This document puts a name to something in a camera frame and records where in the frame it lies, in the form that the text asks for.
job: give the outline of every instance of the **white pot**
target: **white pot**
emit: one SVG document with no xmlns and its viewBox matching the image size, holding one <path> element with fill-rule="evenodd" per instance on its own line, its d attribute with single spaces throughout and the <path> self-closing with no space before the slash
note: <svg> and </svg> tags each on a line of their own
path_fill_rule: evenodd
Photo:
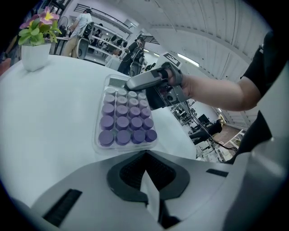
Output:
<svg viewBox="0 0 289 231">
<path fill-rule="evenodd" d="M 21 48 L 21 57 L 24 68 L 27 71 L 35 71 L 41 67 L 44 67 L 51 44 L 43 44 L 39 46 L 32 45 L 22 45 Z"/>
</svg>

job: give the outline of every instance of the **pink flower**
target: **pink flower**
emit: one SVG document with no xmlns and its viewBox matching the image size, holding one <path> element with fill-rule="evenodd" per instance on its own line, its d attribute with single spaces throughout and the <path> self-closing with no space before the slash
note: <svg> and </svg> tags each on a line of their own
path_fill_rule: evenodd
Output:
<svg viewBox="0 0 289 231">
<path fill-rule="evenodd" d="M 52 19 L 59 19 L 59 16 L 55 13 L 50 13 L 49 7 L 45 7 L 44 12 L 40 15 L 40 22 L 43 24 L 52 24 Z"/>
<path fill-rule="evenodd" d="M 20 26 L 20 29 L 24 29 L 26 27 L 28 27 L 30 25 L 30 23 L 32 23 L 35 19 L 37 19 L 39 17 L 38 14 L 35 14 L 32 16 L 32 18 L 30 18 L 27 22 L 23 23 L 21 26 Z"/>
</svg>

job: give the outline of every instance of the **potted plant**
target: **potted plant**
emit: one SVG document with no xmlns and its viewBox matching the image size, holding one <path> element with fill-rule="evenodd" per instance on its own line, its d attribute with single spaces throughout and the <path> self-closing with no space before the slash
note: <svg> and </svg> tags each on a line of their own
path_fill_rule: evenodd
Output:
<svg viewBox="0 0 289 231">
<path fill-rule="evenodd" d="M 54 31 L 61 34 L 57 28 L 58 19 L 59 16 L 50 13 L 50 9 L 46 7 L 44 12 L 34 15 L 20 26 L 22 30 L 19 32 L 18 44 L 22 45 L 22 63 L 26 70 L 35 71 L 45 66 L 51 43 L 45 43 L 43 36 L 48 35 L 51 42 L 57 42 Z"/>
</svg>

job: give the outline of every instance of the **ceiling light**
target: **ceiling light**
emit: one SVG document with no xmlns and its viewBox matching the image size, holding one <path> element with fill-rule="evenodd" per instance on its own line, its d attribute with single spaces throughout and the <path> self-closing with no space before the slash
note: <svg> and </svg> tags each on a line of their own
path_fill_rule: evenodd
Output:
<svg viewBox="0 0 289 231">
<path fill-rule="evenodd" d="M 193 65 L 196 65 L 197 67 L 199 67 L 199 64 L 198 63 L 196 63 L 195 61 L 193 61 L 193 60 L 191 60 L 191 59 L 189 59 L 189 58 L 187 58 L 187 57 L 185 57 L 185 56 L 183 56 L 183 55 L 181 55 L 181 54 L 177 54 L 179 57 L 181 57 L 182 59 L 184 59 L 184 60 L 187 60 L 187 61 L 189 61 L 190 63 L 192 63 Z"/>
</svg>

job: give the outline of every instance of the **person in white shirt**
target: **person in white shirt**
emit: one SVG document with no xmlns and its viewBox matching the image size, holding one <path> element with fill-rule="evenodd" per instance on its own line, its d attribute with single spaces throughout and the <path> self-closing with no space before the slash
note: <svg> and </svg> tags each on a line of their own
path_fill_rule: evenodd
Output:
<svg viewBox="0 0 289 231">
<path fill-rule="evenodd" d="M 82 29 L 87 26 L 88 23 L 92 22 L 91 18 L 91 9 L 86 9 L 83 14 L 80 14 L 73 25 L 70 27 L 70 30 L 73 31 L 70 40 L 67 41 L 63 56 L 70 57 L 70 53 L 72 53 L 72 57 L 76 58 L 76 46 L 79 40 L 79 34 L 81 33 Z"/>
</svg>

